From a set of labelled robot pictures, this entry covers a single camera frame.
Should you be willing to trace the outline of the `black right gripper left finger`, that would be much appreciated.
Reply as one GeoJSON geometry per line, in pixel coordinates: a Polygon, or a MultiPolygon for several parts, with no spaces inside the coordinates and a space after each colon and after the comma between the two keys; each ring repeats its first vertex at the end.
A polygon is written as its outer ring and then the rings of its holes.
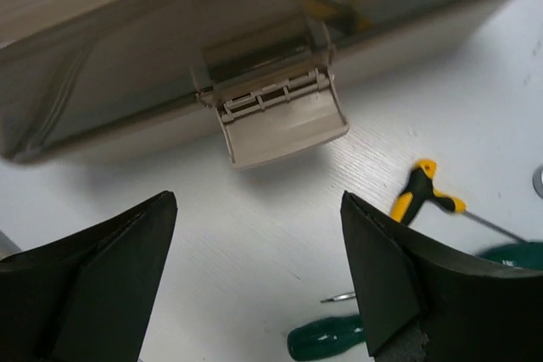
{"type": "Polygon", "coordinates": [[[85,230],[1,261],[3,361],[137,361],[171,246],[161,192],[85,230]]]}

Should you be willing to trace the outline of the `beige plastic toolbox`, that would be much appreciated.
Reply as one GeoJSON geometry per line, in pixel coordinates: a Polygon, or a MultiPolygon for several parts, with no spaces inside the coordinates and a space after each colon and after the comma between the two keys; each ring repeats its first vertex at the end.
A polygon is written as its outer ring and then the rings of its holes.
{"type": "Polygon", "coordinates": [[[1,157],[105,161],[221,128],[231,163],[343,136],[336,83],[454,47],[507,0],[1,0],[1,157]]]}

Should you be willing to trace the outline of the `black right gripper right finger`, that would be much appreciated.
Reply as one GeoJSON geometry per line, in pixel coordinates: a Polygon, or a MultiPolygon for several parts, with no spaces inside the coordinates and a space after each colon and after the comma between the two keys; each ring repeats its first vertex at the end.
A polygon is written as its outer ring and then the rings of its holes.
{"type": "Polygon", "coordinates": [[[451,248],[342,197],[344,245],[376,361],[539,361],[542,274],[451,248]]]}

